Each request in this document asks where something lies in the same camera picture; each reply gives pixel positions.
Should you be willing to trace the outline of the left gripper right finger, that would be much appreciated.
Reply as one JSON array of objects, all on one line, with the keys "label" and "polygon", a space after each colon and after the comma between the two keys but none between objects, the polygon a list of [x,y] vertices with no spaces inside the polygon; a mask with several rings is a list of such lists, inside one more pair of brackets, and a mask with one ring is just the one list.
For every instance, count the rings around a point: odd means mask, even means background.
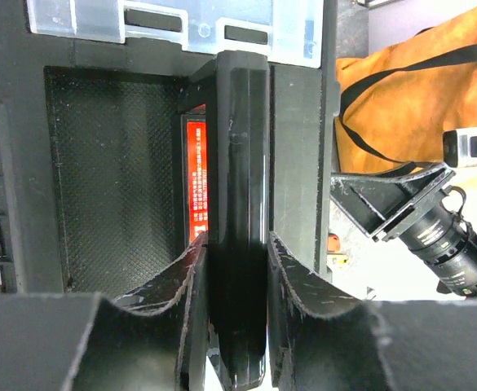
[{"label": "left gripper right finger", "polygon": [[477,390],[477,299],[362,301],[267,242],[268,348],[280,390]]}]

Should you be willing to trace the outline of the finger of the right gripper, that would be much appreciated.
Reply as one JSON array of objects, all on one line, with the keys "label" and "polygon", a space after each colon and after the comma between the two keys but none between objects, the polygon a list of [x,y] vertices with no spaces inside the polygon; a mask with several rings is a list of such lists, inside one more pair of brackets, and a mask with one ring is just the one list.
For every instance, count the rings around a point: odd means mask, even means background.
[{"label": "finger of the right gripper", "polygon": [[439,205],[455,171],[445,163],[409,162],[379,174],[331,176],[333,202],[375,242],[397,239]]}]

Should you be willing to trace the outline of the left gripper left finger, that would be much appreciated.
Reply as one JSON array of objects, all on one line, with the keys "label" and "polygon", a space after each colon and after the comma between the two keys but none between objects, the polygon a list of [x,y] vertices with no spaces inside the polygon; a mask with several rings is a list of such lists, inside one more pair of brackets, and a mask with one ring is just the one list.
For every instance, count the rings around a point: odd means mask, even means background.
[{"label": "left gripper left finger", "polygon": [[0,295],[0,390],[201,390],[207,237],[131,292]]}]

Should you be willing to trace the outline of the black plastic toolbox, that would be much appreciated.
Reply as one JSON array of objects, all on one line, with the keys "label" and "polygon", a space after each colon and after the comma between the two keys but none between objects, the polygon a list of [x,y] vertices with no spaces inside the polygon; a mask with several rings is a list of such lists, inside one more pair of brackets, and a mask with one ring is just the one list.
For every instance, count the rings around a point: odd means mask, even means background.
[{"label": "black plastic toolbox", "polygon": [[335,1],[0,1],[0,295],[143,286],[206,235],[205,366],[271,375],[267,242],[322,277]]}]

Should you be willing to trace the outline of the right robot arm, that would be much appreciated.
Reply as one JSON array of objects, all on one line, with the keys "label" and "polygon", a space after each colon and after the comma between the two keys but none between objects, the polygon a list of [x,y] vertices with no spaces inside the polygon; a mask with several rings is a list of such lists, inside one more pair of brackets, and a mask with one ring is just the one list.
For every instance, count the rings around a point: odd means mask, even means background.
[{"label": "right robot arm", "polygon": [[442,201],[455,172],[445,163],[413,162],[379,174],[331,176],[330,196],[375,242],[401,240],[438,278],[438,291],[477,297],[477,234],[462,211]]}]

